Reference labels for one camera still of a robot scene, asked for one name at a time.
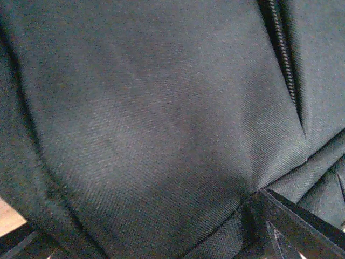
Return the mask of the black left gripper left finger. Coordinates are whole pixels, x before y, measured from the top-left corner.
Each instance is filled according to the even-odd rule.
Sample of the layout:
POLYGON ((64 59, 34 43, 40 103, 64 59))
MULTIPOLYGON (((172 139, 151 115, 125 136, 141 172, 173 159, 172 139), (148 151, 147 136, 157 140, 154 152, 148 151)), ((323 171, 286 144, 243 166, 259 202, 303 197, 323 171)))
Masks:
POLYGON ((48 237, 34 231, 13 248, 1 254, 1 259, 48 258, 54 252, 54 244, 48 237))

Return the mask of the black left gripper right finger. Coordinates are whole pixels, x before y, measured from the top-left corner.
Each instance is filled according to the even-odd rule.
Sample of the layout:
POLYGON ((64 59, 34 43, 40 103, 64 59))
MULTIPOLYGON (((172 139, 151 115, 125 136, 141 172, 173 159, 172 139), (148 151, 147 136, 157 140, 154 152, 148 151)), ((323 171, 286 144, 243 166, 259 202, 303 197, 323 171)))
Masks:
POLYGON ((243 258, 344 258, 344 232, 269 189, 244 207, 253 246, 243 258))

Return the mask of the black student backpack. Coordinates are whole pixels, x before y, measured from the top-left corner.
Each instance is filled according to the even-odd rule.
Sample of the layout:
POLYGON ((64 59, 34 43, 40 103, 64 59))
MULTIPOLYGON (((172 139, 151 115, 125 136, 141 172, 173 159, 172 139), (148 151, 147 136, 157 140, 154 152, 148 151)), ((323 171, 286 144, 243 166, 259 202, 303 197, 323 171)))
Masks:
POLYGON ((1 1, 1 198, 72 258, 232 258, 265 187, 344 225, 344 1, 1 1))

